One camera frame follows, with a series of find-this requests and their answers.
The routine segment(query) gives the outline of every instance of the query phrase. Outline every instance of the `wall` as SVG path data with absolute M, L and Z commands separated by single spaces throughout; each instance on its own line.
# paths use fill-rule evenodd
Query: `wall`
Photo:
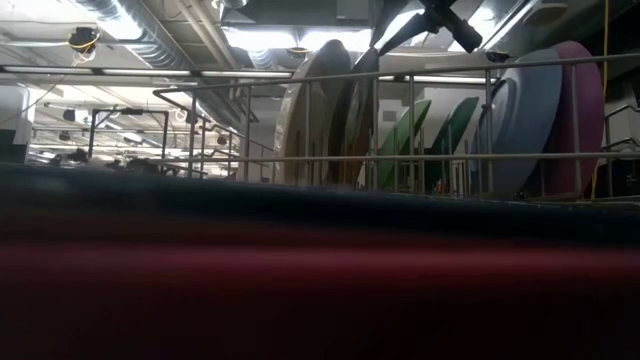
M 611 87 L 607 100 L 605 115 L 625 105 L 638 106 L 636 94 L 628 83 L 618 83 Z M 640 114 L 626 110 L 611 117 L 609 122 L 612 143 L 629 137 L 640 139 Z

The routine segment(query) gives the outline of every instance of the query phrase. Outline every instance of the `ceiling light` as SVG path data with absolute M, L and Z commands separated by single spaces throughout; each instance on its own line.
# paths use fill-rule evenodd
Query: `ceiling light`
M 498 41 L 502 40 L 502 38 L 507 35 L 509 33 L 509 31 L 511 31 L 511 29 L 518 23 L 520 22 L 520 20 L 529 12 L 529 10 L 531 10 L 536 4 L 538 3 L 538 1 L 536 0 L 531 0 L 529 1 L 522 9 L 520 9 L 520 11 L 518 11 L 518 13 L 515 14 L 515 16 L 509 20 L 509 22 L 507 24 L 505 24 L 502 29 L 500 29 L 497 33 L 495 33 L 493 35 L 492 38 L 490 38 L 488 41 L 485 42 L 484 45 L 482 45 L 480 48 L 481 49 L 491 49 L 492 47 L 494 47 Z
M 469 25 L 471 25 L 482 36 L 482 39 L 486 40 L 493 35 L 496 28 L 496 17 L 493 11 L 486 7 L 479 8 L 471 19 L 469 19 Z M 449 47 L 448 51 L 465 52 L 465 50 L 454 41 Z
M 224 28 L 224 34 L 232 47 L 247 51 L 289 49 L 296 47 L 296 39 L 287 31 L 238 30 Z
M 409 20 L 411 20 L 411 18 L 414 15 L 422 14 L 422 13 L 424 13 L 424 9 L 411 10 L 411 11 L 407 11 L 407 12 L 404 12 L 404 13 L 399 14 L 398 16 L 396 16 L 396 18 L 393 19 L 393 21 L 391 21 L 391 24 L 389 24 L 389 26 L 387 27 L 387 30 L 385 31 L 385 33 L 382 36 L 382 38 L 380 38 L 380 40 L 376 44 L 376 47 L 379 48 L 383 44 L 385 44 L 387 41 L 389 41 L 389 39 L 391 39 L 393 37 L 393 35 L 395 35 L 400 29 L 402 29 L 402 27 L 405 26 L 407 24 L 407 22 Z
M 185 76 L 189 77 L 189 70 L 152 70 L 152 69 L 104 69 L 105 75 L 115 76 Z
M 4 72 L 47 75 L 91 75 L 87 68 L 40 67 L 40 66 L 2 66 Z
M 371 29 L 360 31 L 310 31 L 300 41 L 300 47 L 316 51 L 331 40 L 340 40 L 348 51 L 365 52 L 369 49 Z

